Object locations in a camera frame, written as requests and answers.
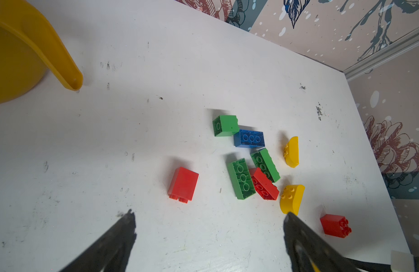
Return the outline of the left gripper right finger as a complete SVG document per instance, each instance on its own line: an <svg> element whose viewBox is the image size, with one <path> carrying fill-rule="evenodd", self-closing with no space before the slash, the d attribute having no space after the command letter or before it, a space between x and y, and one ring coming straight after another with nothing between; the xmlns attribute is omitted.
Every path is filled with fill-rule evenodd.
<svg viewBox="0 0 419 272"><path fill-rule="evenodd" d="M298 216L289 212L283 224L284 241L294 272L356 272L341 256Z"/></svg>

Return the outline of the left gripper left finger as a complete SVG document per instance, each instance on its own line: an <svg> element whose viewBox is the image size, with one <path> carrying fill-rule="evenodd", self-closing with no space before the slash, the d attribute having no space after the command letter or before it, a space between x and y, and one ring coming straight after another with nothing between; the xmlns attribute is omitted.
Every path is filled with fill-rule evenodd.
<svg viewBox="0 0 419 272"><path fill-rule="evenodd" d="M63 272L124 272L137 238L135 214L129 210Z"/></svg>

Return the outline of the red square lego brick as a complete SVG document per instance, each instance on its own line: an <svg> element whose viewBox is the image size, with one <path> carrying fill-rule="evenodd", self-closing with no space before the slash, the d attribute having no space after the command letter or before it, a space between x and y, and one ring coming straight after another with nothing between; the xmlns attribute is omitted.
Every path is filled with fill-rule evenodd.
<svg viewBox="0 0 419 272"><path fill-rule="evenodd" d="M320 221L326 235L346 238L352 232L345 216L326 214Z"/></svg>
<svg viewBox="0 0 419 272"><path fill-rule="evenodd" d="M188 203L194 196L199 174L179 167L175 170L172 182L168 190L168 196L171 199L182 203Z"/></svg>

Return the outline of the red long lego brick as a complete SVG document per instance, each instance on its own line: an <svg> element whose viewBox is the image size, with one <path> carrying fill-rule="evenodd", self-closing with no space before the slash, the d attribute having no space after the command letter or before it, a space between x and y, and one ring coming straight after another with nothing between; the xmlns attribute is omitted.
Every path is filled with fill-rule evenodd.
<svg viewBox="0 0 419 272"><path fill-rule="evenodd" d="M249 170L255 191L264 199L276 201L279 196L278 188L269 180L260 168Z"/></svg>

